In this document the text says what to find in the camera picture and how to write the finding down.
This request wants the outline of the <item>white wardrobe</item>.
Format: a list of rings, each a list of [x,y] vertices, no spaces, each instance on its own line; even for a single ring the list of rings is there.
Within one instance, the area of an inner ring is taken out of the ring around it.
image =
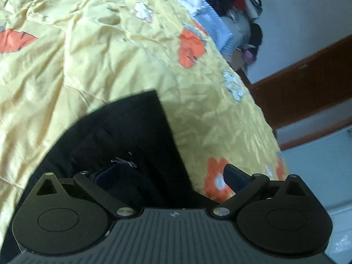
[[[332,219],[326,254],[336,263],[351,263],[351,127],[282,155],[290,173],[303,179]]]

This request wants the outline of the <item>yellow floral bed quilt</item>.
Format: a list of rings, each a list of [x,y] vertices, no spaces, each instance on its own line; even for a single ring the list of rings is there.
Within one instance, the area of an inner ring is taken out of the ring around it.
[[[150,89],[197,192],[210,193],[209,161],[287,177],[249,90],[175,0],[1,0],[1,233],[64,131]]]

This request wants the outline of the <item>pile of clothes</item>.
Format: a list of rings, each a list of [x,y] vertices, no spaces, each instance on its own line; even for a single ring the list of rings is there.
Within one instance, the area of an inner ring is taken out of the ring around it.
[[[194,18],[202,0],[177,0]],[[239,59],[245,65],[254,63],[262,44],[262,29],[255,20],[262,13],[261,0],[233,0],[233,6],[221,20],[230,29],[235,40],[232,55],[223,55],[227,60]]]

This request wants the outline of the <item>black pants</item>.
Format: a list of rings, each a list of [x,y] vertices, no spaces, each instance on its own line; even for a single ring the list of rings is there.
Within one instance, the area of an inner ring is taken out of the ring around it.
[[[111,165],[129,165],[136,174],[137,216],[215,206],[193,189],[157,93],[140,93],[77,121],[49,150],[15,208],[1,262],[23,249],[63,258],[101,242],[119,218],[90,200],[73,177]]]

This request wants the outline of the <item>brown wooden door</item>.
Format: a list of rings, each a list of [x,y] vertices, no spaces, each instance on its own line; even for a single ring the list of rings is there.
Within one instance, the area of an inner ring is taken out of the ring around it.
[[[256,83],[237,71],[281,150],[351,125],[351,36]]]

